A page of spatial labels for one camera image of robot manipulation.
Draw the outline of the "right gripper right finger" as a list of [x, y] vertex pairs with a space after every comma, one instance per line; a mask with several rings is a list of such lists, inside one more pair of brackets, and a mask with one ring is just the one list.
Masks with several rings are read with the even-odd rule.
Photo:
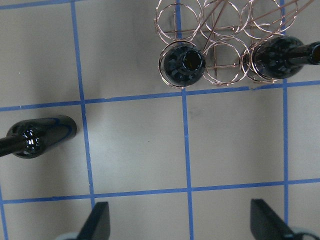
[[255, 240], [299, 239], [263, 199], [250, 201], [250, 231]]

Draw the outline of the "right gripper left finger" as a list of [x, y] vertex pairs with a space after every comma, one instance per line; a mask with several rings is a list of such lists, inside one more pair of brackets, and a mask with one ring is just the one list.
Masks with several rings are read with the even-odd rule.
[[111, 235], [109, 203], [97, 202], [77, 235], [78, 240], [108, 240]]

